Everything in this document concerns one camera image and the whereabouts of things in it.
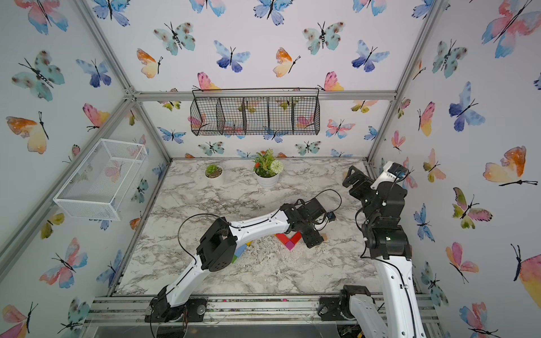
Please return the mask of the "red block long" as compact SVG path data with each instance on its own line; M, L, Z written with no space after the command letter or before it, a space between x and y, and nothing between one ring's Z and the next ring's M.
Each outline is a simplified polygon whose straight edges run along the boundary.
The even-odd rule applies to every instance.
M275 234L275 236L280 240L282 244L288 246L290 243L290 238L284 234Z

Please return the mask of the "magenta cube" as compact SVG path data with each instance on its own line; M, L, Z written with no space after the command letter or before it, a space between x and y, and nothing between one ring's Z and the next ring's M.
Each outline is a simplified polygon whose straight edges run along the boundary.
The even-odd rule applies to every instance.
M291 250L293 250L293 249L294 249L295 243L293 243L293 242L289 241L289 242L287 242L287 243L286 243L286 245L285 245L285 246L286 246L286 248L287 248L288 250L290 250L290 251L291 251Z

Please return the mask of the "light blue block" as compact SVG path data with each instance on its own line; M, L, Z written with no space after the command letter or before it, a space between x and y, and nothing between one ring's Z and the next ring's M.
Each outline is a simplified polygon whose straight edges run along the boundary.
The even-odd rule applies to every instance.
M246 244L244 244L244 245L240 246L239 248L237 248L235 250L235 257L237 257L237 258L241 257L246 248L247 248Z

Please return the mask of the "red block short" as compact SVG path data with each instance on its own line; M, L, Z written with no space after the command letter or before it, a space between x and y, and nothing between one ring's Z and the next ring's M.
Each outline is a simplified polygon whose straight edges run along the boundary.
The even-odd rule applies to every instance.
M301 239L301 233L300 232L297 232L295 235L293 235L291 238L290 238L290 242L293 243L293 245L296 245Z

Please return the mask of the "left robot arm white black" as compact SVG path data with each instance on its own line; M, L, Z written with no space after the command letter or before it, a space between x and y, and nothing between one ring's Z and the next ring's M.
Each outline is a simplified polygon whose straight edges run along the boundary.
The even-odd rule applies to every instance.
M208 275L228 267L241 246L268 235L296 232L311 249L323 243L320 231L335 219L335 213L325 210L316 198L283 204L276 211L244 221L227 221L216 216L199 240L190 264L150 301L145 322L186 321L193 291Z

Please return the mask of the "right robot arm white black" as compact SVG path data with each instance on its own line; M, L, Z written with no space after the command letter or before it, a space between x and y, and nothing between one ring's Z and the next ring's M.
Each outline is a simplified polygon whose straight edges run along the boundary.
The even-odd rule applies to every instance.
M364 337L425 337L413 277L412 250L400 225L407 190L400 186L409 169L389 161L375 179L352 166L343 186L362 204L365 220L358 225L365 241L362 259L376 267L383 290L385 315L380 315L365 286L345 285L339 297L322 297L322 321L350 321Z

